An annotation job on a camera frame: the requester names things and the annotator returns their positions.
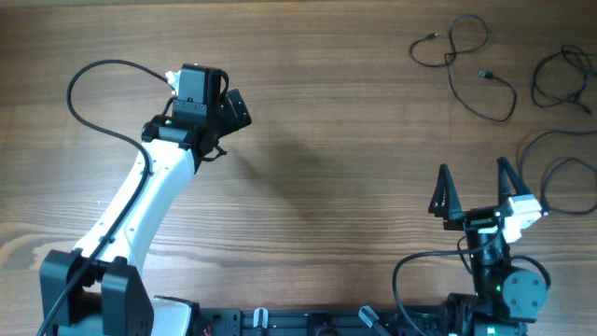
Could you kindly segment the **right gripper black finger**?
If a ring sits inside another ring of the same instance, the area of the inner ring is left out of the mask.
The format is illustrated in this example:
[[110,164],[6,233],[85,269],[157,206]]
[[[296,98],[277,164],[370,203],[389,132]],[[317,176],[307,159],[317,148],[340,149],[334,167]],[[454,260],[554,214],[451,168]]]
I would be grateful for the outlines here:
[[428,213],[444,220],[460,220],[465,216],[447,164],[439,166],[437,184]]
[[508,198],[521,195],[529,195],[531,191],[523,180],[517,175],[507,158],[497,159],[497,196],[498,204],[502,205]]

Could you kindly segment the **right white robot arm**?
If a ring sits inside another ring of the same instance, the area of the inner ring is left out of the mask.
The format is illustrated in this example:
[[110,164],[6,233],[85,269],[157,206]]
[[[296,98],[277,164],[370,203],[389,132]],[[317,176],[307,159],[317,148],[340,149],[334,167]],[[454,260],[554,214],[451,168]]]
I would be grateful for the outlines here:
[[437,185],[428,212],[443,219],[446,231],[465,234],[473,295],[452,293],[437,313],[439,335],[524,335],[546,301],[551,280],[545,267],[538,273],[516,267],[510,245],[543,216],[540,202],[517,176],[508,160],[497,160],[498,202],[494,206],[463,210],[446,164],[438,170]]

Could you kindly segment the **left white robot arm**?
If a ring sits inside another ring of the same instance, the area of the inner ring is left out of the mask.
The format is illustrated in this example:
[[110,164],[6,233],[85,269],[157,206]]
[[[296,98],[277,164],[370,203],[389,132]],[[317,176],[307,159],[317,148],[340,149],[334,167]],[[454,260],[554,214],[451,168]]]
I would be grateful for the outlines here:
[[41,335],[209,335],[193,301],[151,298],[142,272],[148,250],[177,195],[204,162],[225,155],[222,137],[252,120],[239,91],[218,68],[184,64],[161,81],[172,89],[141,139],[117,194],[69,252],[51,250],[40,270]]

